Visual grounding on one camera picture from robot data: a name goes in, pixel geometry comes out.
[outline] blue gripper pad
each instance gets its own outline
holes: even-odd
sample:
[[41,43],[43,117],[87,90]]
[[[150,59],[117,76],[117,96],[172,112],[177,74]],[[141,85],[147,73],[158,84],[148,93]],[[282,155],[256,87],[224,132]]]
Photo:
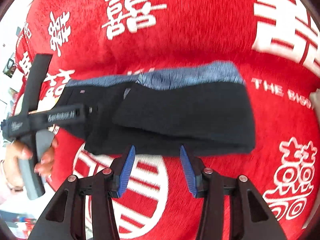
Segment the blue gripper pad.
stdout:
[[189,191],[193,195],[193,197],[196,197],[198,193],[198,190],[196,187],[196,176],[192,169],[186,149],[183,145],[180,147],[180,161],[182,164],[184,176],[186,177]]
[[122,172],[120,174],[119,188],[117,190],[119,197],[121,197],[127,189],[135,156],[136,148],[132,145],[128,157],[125,160]]

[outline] blue gray fabric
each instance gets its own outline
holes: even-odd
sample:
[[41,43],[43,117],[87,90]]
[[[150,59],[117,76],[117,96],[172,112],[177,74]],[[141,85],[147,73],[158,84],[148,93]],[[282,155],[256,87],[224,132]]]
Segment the blue gray fabric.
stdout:
[[124,82],[136,82],[154,90],[171,90],[212,82],[244,84],[244,80],[232,62],[215,61],[198,67],[169,68],[138,75],[111,75],[87,80],[71,79],[66,86],[109,87]]

